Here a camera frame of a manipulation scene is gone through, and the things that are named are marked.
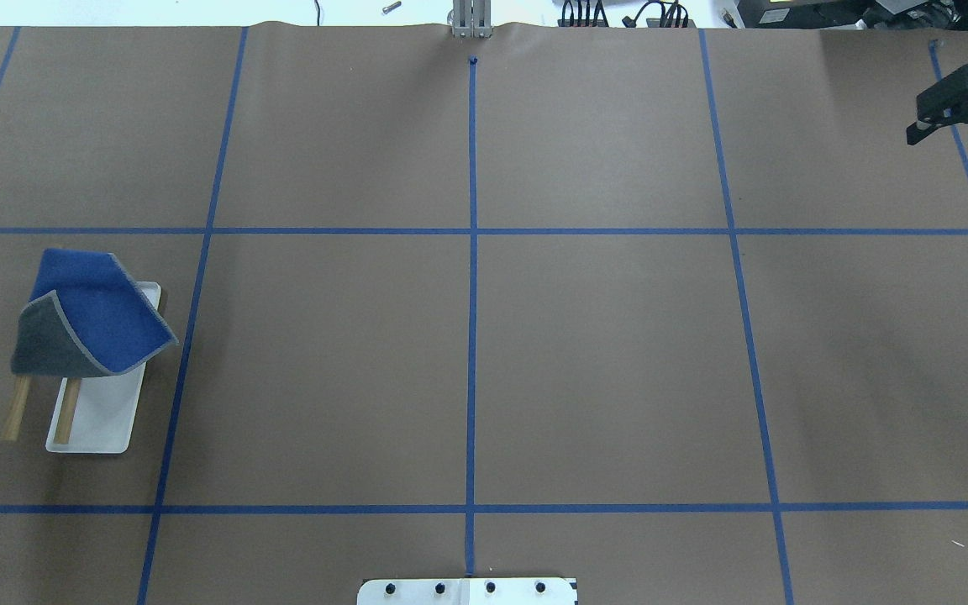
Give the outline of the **black usb hub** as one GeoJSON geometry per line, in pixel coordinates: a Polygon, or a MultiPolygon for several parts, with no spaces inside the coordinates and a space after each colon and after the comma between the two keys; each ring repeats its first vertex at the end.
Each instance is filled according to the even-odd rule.
{"type": "Polygon", "coordinates": [[[621,20],[625,28],[637,28],[644,24],[650,29],[692,29],[695,28],[694,19],[688,8],[680,1],[645,1],[633,15],[623,16],[621,20]],[[659,8],[660,16],[649,17],[646,12],[650,8],[659,8]]]}

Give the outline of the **blue grey towel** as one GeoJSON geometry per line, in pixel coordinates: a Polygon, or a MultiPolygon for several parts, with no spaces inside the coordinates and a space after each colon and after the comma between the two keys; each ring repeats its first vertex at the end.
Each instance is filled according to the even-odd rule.
{"type": "Polygon", "coordinates": [[[17,320],[10,369],[20,376],[118,376],[177,342],[116,255],[49,248],[17,320]]]}

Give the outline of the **inner wooden rack bar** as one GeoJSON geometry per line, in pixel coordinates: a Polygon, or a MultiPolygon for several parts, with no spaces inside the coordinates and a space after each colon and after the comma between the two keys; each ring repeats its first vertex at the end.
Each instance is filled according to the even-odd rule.
{"type": "Polygon", "coordinates": [[[56,421],[56,429],[53,441],[57,445],[68,445],[70,443],[72,428],[76,421],[76,405],[78,395],[80,395],[83,379],[77,376],[66,378],[64,388],[61,392],[61,402],[59,406],[59,416],[56,421]]]}

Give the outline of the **wooden rack bar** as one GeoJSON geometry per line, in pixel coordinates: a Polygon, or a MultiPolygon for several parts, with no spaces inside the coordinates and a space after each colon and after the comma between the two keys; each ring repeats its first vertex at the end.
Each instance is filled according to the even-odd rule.
{"type": "Polygon", "coordinates": [[[14,377],[10,406],[8,406],[7,417],[5,417],[3,431],[1,432],[3,441],[16,441],[19,437],[31,383],[31,375],[16,375],[14,377]]]}
{"type": "Polygon", "coordinates": [[[78,395],[80,395],[83,379],[77,376],[66,378],[64,388],[61,392],[61,402],[59,406],[59,416],[56,421],[56,429],[53,441],[57,445],[68,445],[70,443],[72,428],[76,421],[76,405],[78,395]]]}

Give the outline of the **aluminium frame post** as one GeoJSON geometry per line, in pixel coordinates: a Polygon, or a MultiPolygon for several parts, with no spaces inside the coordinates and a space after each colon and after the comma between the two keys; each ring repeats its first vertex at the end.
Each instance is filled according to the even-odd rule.
{"type": "Polygon", "coordinates": [[[449,21],[455,39],[491,38],[492,1],[454,0],[449,21]]]}

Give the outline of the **outer wooden rack bar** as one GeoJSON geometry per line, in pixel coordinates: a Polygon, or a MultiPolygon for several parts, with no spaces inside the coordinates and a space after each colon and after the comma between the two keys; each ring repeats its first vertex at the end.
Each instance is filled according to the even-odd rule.
{"type": "Polygon", "coordinates": [[[3,431],[1,432],[3,441],[16,441],[19,437],[31,383],[31,375],[16,375],[14,377],[10,406],[8,406],[7,417],[5,417],[3,431]]]}

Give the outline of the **brown paper table cover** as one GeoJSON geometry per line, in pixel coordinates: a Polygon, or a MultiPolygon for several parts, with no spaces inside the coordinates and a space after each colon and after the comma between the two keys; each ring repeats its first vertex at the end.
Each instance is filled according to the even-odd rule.
{"type": "Polygon", "coordinates": [[[965,32],[0,28],[0,604],[968,604],[965,32]],[[177,345],[1,432],[44,250],[177,345]]]}

